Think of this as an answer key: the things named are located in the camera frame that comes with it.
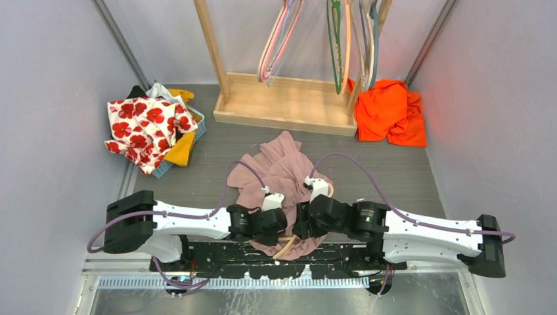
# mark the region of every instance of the wooden base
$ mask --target wooden base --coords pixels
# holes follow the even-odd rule
[[[337,95],[333,82],[277,77],[272,87],[255,74],[227,73],[213,112],[216,121],[270,128],[353,136],[356,124],[347,115],[349,94]]]

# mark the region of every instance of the bright orange garment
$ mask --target bright orange garment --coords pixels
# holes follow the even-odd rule
[[[348,87],[353,90],[354,81]],[[359,141],[379,141],[400,146],[428,146],[420,93],[408,92],[406,83],[383,79],[360,93],[354,107]]]

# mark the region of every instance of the gray wall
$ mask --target gray wall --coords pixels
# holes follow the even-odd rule
[[[92,1],[4,1],[0,313],[67,314],[123,169],[106,102],[135,76]]]
[[[192,0],[106,2],[150,80],[217,83]],[[381,34],[378,78],[406,78],[444,2],[393,1]],[[228,72],[257,72],[261,53],[283,3],[283,0],[207,0]],[[334,79],[326,28],[326,3],[325,0],[305,1],[280,75]],[[344,17],[341,26],[344,34]],[[352,38],[350,74],[354,78],[358,72],[356,60],[359,55],[354,34]]]
[[[553,314],[557,261],[555,1],[460,1],[413,88],[446,212],[495,215],[518,238],[493,314]]]

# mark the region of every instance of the blue plastic basket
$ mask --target blue plastic basket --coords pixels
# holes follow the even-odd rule
[[[194,142],[196,142],[197,140],[199,140],[199,138],[201,138],[201,136],[205,133],[205,131],[207,131],[207,127],[205,127],[205,115],[201,114],[193,107],[189,106],[188,104],[186,104],[186,107],[190,112],[193,112],[194,117],[195,116],[201,117],[199,121],[196,120],[197,130],[195,131],[195,138],[194,138]],[[170,167],[172,167],[172,165],[173,165],[172,162],[163,159],[162,162],[160,162],[160,165],[151,173],[151,175],[155,176],[157,179],[161,178],[162,175],[164,175],[164,173],[166,173],[170,169]]]

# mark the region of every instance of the white cloth with red flowers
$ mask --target white cloth with red flowers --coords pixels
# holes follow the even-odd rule
[[[108,119],[114,140],[105,141],[106,148],[123,154],[144,174],[151,174],[176,144],[176,132],[189,133],[198,128],[178,98],[180,102],[150,97],[109,102]]]

